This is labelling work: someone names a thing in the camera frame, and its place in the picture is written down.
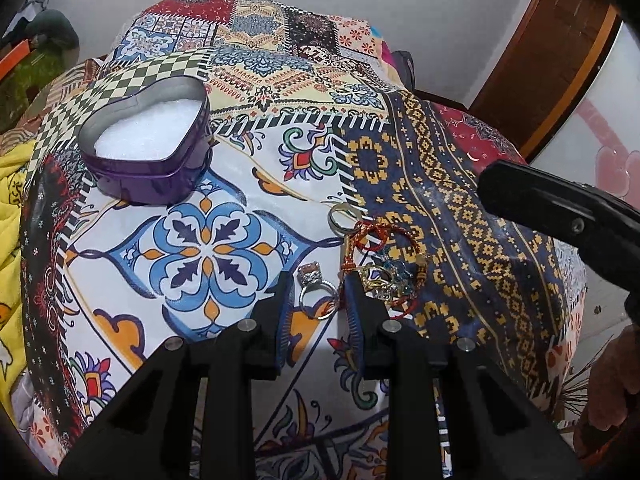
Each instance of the green object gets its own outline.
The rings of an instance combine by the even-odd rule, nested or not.
[[[13,128],[38,92],[64,71],[58,49],[31,52],[0,81],[0,134]]]

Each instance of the patterned tablecloth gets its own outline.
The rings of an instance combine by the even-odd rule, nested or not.
[[[21,246],[31,429],[41,437],[31,445],[52,464],[168,336],[216,336],[281,270],[307,262],[337,285],[341,240],[326,216],[339,202],[411,230],[429,255],[407,317],[416,330],[484,344],[552,409],[575,348],[584,266],[571,248],[482,209],[476,176],[518,153],[481,121],[399,88],[382,40],[350,39],[351,27],[374,37],[366,22],[265,0],[166,0],[137,18],[85,92],[44,119]],[[348,48],[357,56],[343,57]],[[209,93],[209,169],[174,206],[103,195],[76,128],[175,74],[199,77]],[[401,238],[389,255],[415,261]],[[287,307],[282,375],[254,383],[258,478],[380,478],[388,384],[357,373],[342,311],[318,321]]]

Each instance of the wooden trim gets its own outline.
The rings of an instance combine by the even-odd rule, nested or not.
[[[423,90],[414,90],[414,95],[417,95],[420,99],[424,101],[432,101],[439,105],[448,106],[449,108],[455,108],[456,110],[462,110],[463,112],[468,112],[466,106],[458,101],[453,101],[451,99],[447,99],[446,97],[440,97],[436,94],[430,94],[429,92],[425,92]]]
[[[523,14],[522,19],[518,24],[518,28],[516,28],[516,31],[513,33],[513,36],[509,40],[509,44],[507,45],[507,48],[504,49],[504,52],[500,56],[498,63],[495,64],[495,67],[492,70],[491,74],[489,75],[487,80],[484,82],[484,86],[482,86],[482,88],[478,92],[478,95],[474,99],[473,103],[471,103],[471,106],[469,107],[469,109],[471,110],[471,113],[473,113],[473,111],[476,108],[482,105],[482,101],[485,99],[487,93],[491,91],[491,86],[495,83],[495,80],[502,73],[502,70],[505,69],[507,63],[510,61],[511,56],[513,55],[516,47],[520,43],[520,40],[522,39],[522,35],[524,34],[524,31],[529,26],[529,22],[533,17],[533,13],[536,12],[536,9],[538,8],[539,3],[540,3],[540,0],[530,1],[529,7],[527,7],[527,10]]]
[[[571,81],[571,84],[568,86],[564,94],[562,94],[562,97],[556,103],[556,106],[553,107],[549,115],[546,116],[544,121],[542,121],[542,124],[537,127],[536,131],[533,132],[532,136],[529,137],[527,142],[525,142],[524,146],[520,149],[520,154],[524,158],[527,158],[536,149],[537,145],[539,145],[539,143],[545,139],[546,135],[556,125],[567,108],[571,106],[572,102],[574,102],[575,97],[582,89],[585,81],[587,81],[589,74],[598,62],[600,54],[602,53],[602,49],[609,39],[611,29],[616,23],[617,16],[618,12],[613,6],[610,5],[609,9],[607,9],[607,15],[602,22],[602,26],[600,27],[598,35],[596,36],[596,39],[593,42],[593,45],[591,46],[587,57],[584,59],[582,65],[578,69],[574,80]]]

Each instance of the ring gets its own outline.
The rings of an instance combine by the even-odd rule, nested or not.
[[[344,235],[352,235],[354,233],[356,233],[358,231],[358,228],[356,226],[354,227],[345,227],[342,226],[340,224],[338,224],[338,222],[335,220],[334,218],[334,213],[340,211],[345,213],[346,215],[350,216],[351,218],[353,218],[356,221],[356,225],[358,224],[358,222],[362,222],[362,213],[360,212],[359,209],[356,209],[354,206],[352,206],[351,204],[347,204],[346,202],[342,202],[340,204],[335,204],[332,206],[331,209],[329,209],[329,215],[328,215],[328,221],[329,221],[329,227],[332,229],[332,231],[340,236],[344,236]]]
[[[304,312],[305,306],[303,303],[303,298],[309,290],[313,288],[325,288],[331,292],[334,297],[334,307],[327,312],[326,314],[322,314],[319,317],[309,316],[309,319],[317,319],[322,321],[323,319],[328,318],[331,314],[334,313],[338,300],[338,290],[333,286],[332,283],[327,282],[322,279],[322,272],[320,270],[320,264],[318,262],[311,262],[309,264],[305,264],[298,267],[298,281],[302,286],[302,290],[300,290],[300,296],[298,297],[298,306]]]

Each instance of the brown wooden panel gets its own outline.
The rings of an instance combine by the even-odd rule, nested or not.
[[[608,7],[606,0],[533,0],[471,113],[522,147],[580,71]]]

